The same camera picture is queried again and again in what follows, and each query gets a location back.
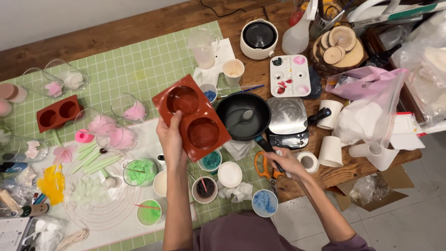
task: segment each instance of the purple shirt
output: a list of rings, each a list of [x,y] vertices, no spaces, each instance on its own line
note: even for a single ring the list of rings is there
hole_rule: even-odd
[[[194,230],[194,251],[301,251],[281,236],[270,218],[254,212],[230,213]],[[374,251],[359,235],[343,242],[330,242],[322,251]]]

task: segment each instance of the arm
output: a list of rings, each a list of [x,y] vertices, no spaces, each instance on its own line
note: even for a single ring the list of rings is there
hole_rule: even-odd
[[[178,126],[181,112],[177,111],[170,121],[170,128],[163,119],[157,126],[157,134],[163,147],[167,165],[167,216],[164,228],[163,251],[192,248],[192,218],[187,181],[187,154],[182,148]]]
[[[291,174],[293,180],[297,181],[300,187],[308,196],[316,213],[321,220],[328,239],[331,242],[346,241],[353,238],[356,233],[348,224],[347,220],[333,206],[330,200],[325,196],[324,191],[319,187],[316,181],[305,170],[302,164],[294,157],[287,148],[275,147],[274,150],[280,150],[282,156],[275,153],[267,153],[267,158],[277,161],[287,172]]]

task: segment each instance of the tiled floor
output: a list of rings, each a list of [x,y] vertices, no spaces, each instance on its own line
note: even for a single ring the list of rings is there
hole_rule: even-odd
[[[376,250],[440,250],[446,246],[446,132],[421,140],[426,145],[421,150],[423,158],[403,165],[415,188],[398,191],[409,197],[372,212],[355,205],[342,212]],[[326,194],[339,209],[333,195]],[[321,250],[328,243],[307,197],[281,203],[273,220],[277,231],[303,250]],[[138,250],[157,250],[143,248]]]

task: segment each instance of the hand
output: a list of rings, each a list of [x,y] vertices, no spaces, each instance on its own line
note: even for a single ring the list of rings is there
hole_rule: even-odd
[[[181,111],[177,111],[170,119],[170,128],[160,118],[157,126],[157,134],[163,147],[164,159],[168,168],[185,167],[187,154],[183,150],[179,125],[181,122]]]
[[[275,151],[281,151],[282,156],[277,155],[275,152],[267,152],[264,156],[277,171],[279,169],[277,168],[273,160],[277,161],[282,166],[282,168],[285,169],[285,171],[291,174],[291,177],[295,180],[299,180],[302,176],[308,175],[305,167],[303,167],[302,164],[297,160],[297,158],[293,156],[288,148],[273,146],[273,149]]]

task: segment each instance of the blue wax flakes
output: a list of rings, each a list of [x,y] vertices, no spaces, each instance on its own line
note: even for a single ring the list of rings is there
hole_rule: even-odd
[[[217,94],[213,91],[204,92],[204,95],[209,100],[209,102],[214,101],[214,99],[217,97]]]
[[[259,191],[252,201],[256,208],[262,209],[267,213],[274,213],[277,209],[277,204],[274,201],[270,201],[268,192],[266,191]]]
[[[221,160],[220,155],[216,151],[213,151],[210,154],[204,156],[202,162],[204,168],[208,170],[213,170],[217,168],[217,166],[219,166],[220,160]]]

